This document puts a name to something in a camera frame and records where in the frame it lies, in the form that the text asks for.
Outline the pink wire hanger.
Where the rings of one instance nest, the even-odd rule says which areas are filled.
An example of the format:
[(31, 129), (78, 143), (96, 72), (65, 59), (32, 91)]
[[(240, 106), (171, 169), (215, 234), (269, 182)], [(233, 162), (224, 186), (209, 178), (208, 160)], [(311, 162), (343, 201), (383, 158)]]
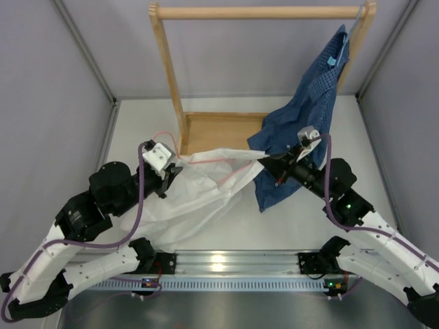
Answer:
[(262, 171), (262, 165), (259, 164), (258, 160), (265, 156), (263, 152), (217, 148), (184, 155), (179, 150), (176, 139), (171, 132), (158, 132), (152, 139), (156, 142), (164, 142), (164, 136), (171, 142), (170, 149), (174, 152), (177, 163), (208, 171), (218, 178), (218, 182), (223, 183), (232, 177), (241, 176), (248, 176), (248, 180), (252, 180)]

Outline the white shirt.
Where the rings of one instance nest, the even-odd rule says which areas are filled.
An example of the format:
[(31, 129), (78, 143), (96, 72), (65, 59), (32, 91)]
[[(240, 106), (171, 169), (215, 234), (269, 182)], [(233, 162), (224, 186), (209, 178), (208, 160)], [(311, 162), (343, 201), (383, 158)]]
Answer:
[(156, 249), (174, 252), (184, 242), (221, 219), (241, 198), (248, 176), (221, 183), (212, 173), (177, 163), (182, 172), (160, 199), (152, 194), (143, 203), (134, 239), (145, 237)]

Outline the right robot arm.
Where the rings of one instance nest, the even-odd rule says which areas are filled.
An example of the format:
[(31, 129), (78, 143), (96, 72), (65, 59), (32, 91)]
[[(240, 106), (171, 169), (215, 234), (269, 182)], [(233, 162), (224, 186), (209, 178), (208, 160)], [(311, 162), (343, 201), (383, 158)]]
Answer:
[(357, 178), (342, 158), (319, 169), (293, 149), (261, 159), (261, 164), (284, 184), (297, 181), (325, 201), (328, 219), (345, 232), (322, 248), (321, 268), (347, 271), (377, 285), (400, 301), (420, 323), (438, 327), (438, 261), (394, 229), (373, 205), (355, 192)]

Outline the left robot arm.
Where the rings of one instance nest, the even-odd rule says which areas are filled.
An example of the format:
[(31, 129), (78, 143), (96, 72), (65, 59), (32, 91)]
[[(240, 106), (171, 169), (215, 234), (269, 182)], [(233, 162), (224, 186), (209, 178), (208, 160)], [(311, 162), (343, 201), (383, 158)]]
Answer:
[(42, 245), (15, 272), (1, 274), (6, 323), (47, 317), (68, 301), (121, 274), (173, 274), (176, 255), (157, 252), (146, 238), (130, 232), (120, 242), (96, 244), (120, 217), (152, 193), (161, 199), (181, 168), (171, 163), (164, 174), (142, 161), (136, 173), (123, 162), (109, 162), (89, 178), (89, 189), (72, 197), (56, 215)]

